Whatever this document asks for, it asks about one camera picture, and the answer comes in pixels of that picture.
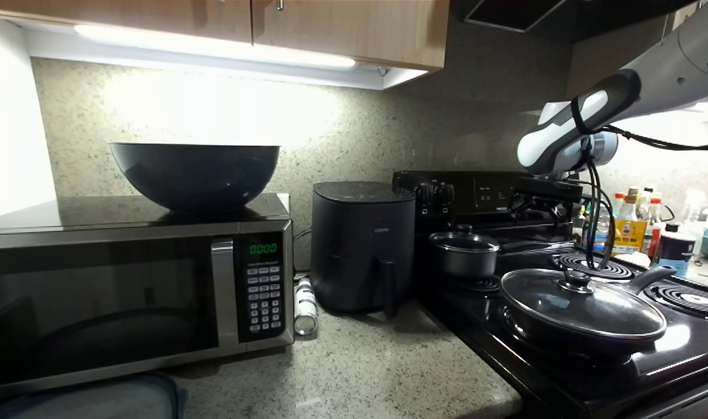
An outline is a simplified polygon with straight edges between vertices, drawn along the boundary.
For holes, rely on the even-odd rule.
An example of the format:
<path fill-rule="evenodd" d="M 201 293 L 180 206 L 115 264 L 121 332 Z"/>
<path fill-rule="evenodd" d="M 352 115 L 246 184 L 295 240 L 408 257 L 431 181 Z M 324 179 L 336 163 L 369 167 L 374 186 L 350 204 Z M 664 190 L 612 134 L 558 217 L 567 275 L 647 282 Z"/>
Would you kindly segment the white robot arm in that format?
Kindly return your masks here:
<path fill-rule="evenodd" d="M 708 2 L 646 54 L 563 102 L 548 102 L 518 142 L 534 175 L 606 166 L 620 144 L 612 120 L 668 112 L 708 98 Z"/>

